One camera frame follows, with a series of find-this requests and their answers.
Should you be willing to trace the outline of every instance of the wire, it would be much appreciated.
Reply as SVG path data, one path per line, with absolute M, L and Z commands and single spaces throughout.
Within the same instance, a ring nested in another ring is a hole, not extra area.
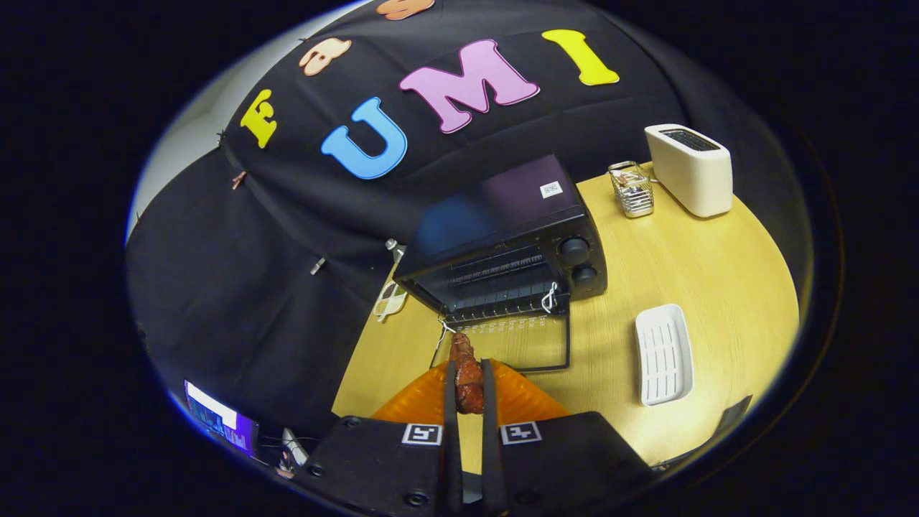
M 555 303 L 555 290 L 559 288 L 559 284 L 553 282 L 549 293 L 542 297 L 542 308 L 546 311 L 547 314 L 552 314 L 552 307 L 556 305 Z
M 454 330 L 454 329 L 448 327 L 448 326 L 447 326 L 447 322 L 444 321 L 444 320 L 442 320 L 442 319 L 440 319 L 440 317 L 437 318 L 437 322 L 440 324 L 440 326 L 441 326 L 442 328 L 440 329 L 440 339 L 437 340 L 437 346 L 434 347 L 434 355 L 431 357 L 431 363 L 432 363 L 432 364 L 434 363 L 434 359 L 437 358 L 437 353 L 440 351 L 440 343 L 443 342 L 444 336 L 447 335 L 447 331 L 449 330 L 450 332 L 452 332 L 452 333 L 454 333 L 454 334 L 457 333 L 456 330 Z
M 314 442 L 322 441 L 322 439 L 320 438 L 311 438 L 309 436 L 294 436 L 293 439 L 291 440 L 288 440 L 285 438 L 275 438 L 274 436 L 263 436 L 262 438 L 270 438 L 271 440 L 277 440 L 279 442 L 284 442 L 284 443 L 290 443 L 290 442 L 293 442 L 294 440 L 313 440 Z

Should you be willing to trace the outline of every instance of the orange letter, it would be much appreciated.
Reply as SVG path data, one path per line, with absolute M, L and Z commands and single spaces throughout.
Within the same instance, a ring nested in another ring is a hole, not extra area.
M 338 38 L 322 40 L 309 49 L 300 58 L 300 66 L 306 75 L 319 74 L 333 59 L 351 48 L 351 40 L 341 41 Z
M 434 4 L 434 0 L 389 0 L 377 7 L 377 12 L 386 15 L 386 19 L 406 19 L 418 14 Z

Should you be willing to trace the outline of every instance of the white soap dish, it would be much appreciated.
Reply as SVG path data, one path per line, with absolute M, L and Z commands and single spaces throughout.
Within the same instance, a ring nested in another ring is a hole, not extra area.
M 642 311 L 635 318 L 641 356 L 641 403 L 656 406 L 692 391 L 692 350 L 686 317 L 677 304 Z

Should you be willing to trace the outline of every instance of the cooked sausage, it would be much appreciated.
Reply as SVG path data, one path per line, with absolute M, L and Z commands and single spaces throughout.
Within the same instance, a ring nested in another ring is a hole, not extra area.
M 475 350 L 469 336 L 458 332 L 453 335 L 450 360 L 457 364 L 454 380 L 457 389 L 457 411 L 462 414 L 484 412 L 484 376 L 482 366 L 475 360 Z

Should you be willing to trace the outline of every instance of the letter m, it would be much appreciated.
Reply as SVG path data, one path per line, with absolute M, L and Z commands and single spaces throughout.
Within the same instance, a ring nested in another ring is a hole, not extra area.
M 498 53 L 494 40 L 474 41 L 459 49 L 462 75 L 424 66 L 407 75 L 399 88 L 414 90 L 440 117 L 440 131 L 454 132 L 472 120 L 468 111 L 460 111 L 450 102 L 469 106 L 480 113 L 488 112 L 485 83 L 494 89 L 499 106 L 516 104 L 539 93 L 539 86 L 528 83 Z

